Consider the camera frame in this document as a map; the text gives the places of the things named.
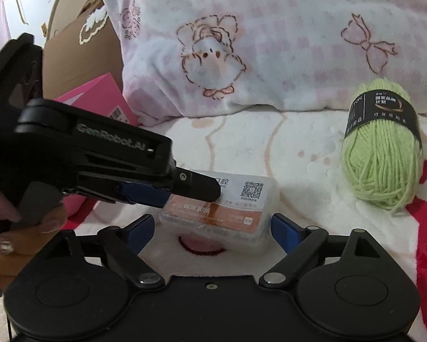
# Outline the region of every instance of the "yarn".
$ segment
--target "yarn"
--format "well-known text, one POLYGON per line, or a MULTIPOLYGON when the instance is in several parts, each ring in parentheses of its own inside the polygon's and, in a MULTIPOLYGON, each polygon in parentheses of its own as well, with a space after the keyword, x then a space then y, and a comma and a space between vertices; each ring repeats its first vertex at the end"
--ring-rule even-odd
MULTIPOLYGON (((410 102, 397 83, 375 79, 361 84, 354 99, 371 90, 389 90, 410 102)), ((422 149, 405 126, 377 119, 354 129, 343 141, 341 165, 354 194, 363 201, 390 210, 411 203, 422 174, 422 149)))

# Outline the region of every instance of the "white logo on label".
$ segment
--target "white logo on label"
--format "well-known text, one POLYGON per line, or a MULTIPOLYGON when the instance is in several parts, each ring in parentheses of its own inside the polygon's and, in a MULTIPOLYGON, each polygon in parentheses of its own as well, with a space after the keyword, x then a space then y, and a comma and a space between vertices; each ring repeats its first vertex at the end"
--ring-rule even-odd
POLYGON ((117 134, 112 135, 111 133, 108 133, 107 131, 104 131, 104 130, 91 129, 83 123, 79 123, 77 125, 77 130, 79 132, 86 133, 86 134, 92 135, 92 136, 96 136, 97 138, 100 138, 100 139, 113 141, 114 143, 122 144, 122 145, 128 146, 130 148, 146 150, 146 145, 140 141, 133 142, 133 140, 131 140, 131 139, 122 139, 117 134))

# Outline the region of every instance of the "transparent plastic container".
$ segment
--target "transparent plastic container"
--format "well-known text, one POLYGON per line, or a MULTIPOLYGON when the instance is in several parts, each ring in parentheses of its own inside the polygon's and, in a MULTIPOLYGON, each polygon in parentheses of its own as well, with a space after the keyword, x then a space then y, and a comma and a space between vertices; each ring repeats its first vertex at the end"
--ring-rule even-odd
POLYGON ((214 203, 172 195, 160 221, 179 235, 194 234, 224 248, 259 254, 269 243, 270 219, 278 204, 274 179, 262 176, 197 171, 214 177, 221 196, 214 203))

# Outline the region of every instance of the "pink bow tie print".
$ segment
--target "pink bow tie print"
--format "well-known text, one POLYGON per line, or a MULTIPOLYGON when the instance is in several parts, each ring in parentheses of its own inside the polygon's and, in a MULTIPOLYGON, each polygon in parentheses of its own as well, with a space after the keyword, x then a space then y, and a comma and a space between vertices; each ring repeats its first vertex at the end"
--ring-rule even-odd
POLYGON ((369 68, 376 74, 381 73, 387 64, 388 55, 397 55, 395 44, 386 41, 372 42, 371 33, 361 15, 352 14, 348 27, 340 35, 346 42, 359 45, 365 50, 369 68))

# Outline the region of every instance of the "black paper band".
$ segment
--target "black paper band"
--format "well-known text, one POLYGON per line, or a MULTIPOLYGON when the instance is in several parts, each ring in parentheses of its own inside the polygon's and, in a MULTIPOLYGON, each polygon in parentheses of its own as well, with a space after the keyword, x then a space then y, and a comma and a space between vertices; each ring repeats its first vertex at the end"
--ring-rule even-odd
POLYGON ((359 95, 351 104, 345 138, 352 130, 375 119, 388 119, 405 126, 421 142, 418 115, 413 106, 389 90, 372 90, 359 95))

